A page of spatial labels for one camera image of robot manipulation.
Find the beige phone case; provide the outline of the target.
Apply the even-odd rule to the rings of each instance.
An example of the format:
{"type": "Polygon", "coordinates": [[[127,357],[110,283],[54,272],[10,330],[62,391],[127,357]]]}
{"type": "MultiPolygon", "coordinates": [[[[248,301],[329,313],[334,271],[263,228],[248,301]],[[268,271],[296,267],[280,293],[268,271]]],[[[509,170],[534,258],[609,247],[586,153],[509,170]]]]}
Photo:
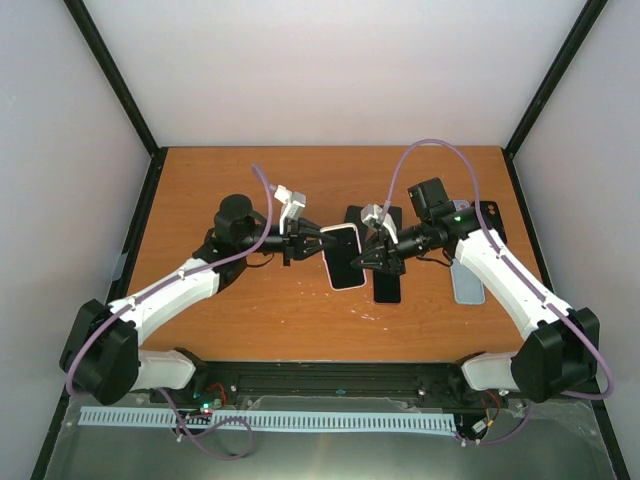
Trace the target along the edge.
{"type": "Polygon", "coordinates": [[[320,232],[327,235],[322,252],[330,287],[335,291],[351,290],[366,285],[366,274],[351,265],[361,254],[359,232],[355,224],[326,226],[320,232]]]}

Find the blue-edged black smartphone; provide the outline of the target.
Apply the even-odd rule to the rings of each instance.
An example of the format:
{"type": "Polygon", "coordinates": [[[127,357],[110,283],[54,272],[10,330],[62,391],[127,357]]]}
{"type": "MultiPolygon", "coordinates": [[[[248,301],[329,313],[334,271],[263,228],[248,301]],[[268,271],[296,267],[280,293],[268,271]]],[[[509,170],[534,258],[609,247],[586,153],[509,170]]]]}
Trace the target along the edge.
{"type": "Polygon", "coordinates": [[[371,213],[371,208],[367,206],[349,205],[345,213],[345,222],[354,224],[357,228],[369,227],[368,216],[371,213]]]}

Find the light blue phone case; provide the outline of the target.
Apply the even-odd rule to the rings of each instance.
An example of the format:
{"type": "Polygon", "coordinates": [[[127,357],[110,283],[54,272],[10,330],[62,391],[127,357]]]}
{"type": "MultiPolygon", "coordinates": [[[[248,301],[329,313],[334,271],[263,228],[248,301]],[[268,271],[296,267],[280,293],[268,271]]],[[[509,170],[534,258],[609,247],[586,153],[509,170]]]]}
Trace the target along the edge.
{"type": "Polygon", "coordinates": [[[457,304],[478,306],[485,303],[484,285],[471,270],[454,259],[450,272],[453,297],[457,304]]]}

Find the black phone case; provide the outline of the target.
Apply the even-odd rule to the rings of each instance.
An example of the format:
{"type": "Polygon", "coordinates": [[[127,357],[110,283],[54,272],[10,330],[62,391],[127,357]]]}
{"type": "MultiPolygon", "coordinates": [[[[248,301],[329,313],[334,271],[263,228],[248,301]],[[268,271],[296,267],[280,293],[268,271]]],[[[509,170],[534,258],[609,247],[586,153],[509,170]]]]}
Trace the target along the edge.
{"type": "Polygon", "coordinates": [[[495,201],[481,200],[480,210],[489,229],[494,229],[504,244],[508,243],[503,219],[498,204],[495,201]]]}

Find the lilac phone case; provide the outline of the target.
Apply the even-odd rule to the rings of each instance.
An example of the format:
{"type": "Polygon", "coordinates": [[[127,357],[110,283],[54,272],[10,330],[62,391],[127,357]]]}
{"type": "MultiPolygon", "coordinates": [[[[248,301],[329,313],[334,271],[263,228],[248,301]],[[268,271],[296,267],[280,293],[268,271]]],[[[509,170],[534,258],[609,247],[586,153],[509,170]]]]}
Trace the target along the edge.
{"type": "Polygon", "coordinates": [[[456,211],[465,210],[470,207],[470,203],[467,200],[454,200],[453,204],[456,211]]]}

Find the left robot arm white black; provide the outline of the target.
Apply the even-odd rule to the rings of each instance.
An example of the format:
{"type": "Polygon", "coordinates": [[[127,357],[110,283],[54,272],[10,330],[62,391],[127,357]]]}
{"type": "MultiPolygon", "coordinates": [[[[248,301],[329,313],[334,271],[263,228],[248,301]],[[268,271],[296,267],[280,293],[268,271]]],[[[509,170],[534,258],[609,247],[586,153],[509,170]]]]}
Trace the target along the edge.
{"type": "Polygon", "coordinates": [[[204,243],[176,271],[125,298],[82,305],[60,358],[68,393],[89,394],[102,405],[157,389],[174,390],[186,402],[201,400],[208,378],[197,356],[184,348],[142,346],[174,317],[231,286],[247,269],[248,255],[279,253],[289,264],[336,246],[334,236],[300,217],[302,198],[295,194],[283,206],[283,219],[272,224],[247,196],[227,196],[204,243]]]}

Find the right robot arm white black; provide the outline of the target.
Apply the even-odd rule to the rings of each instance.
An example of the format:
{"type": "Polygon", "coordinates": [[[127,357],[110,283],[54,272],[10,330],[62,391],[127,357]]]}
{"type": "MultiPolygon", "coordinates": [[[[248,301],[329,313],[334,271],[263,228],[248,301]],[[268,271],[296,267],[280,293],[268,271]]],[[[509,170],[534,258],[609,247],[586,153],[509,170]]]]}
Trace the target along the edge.
{"type": "Polygon", "coordinates": [[[442,250],[496,298],[523,339],[517,352],[467,357],[459,370],[468,389],[518,392],[536,403],[576,395],[596,375],[596,315],[545,288],[507,248],[478,203],[457,206],[438,178],[412,186],[408,194],[419,222],[405,229],[379,205],[362,209],[361,221],[374,233],[353,266],[403,275],[407,259],[442,250]]]}

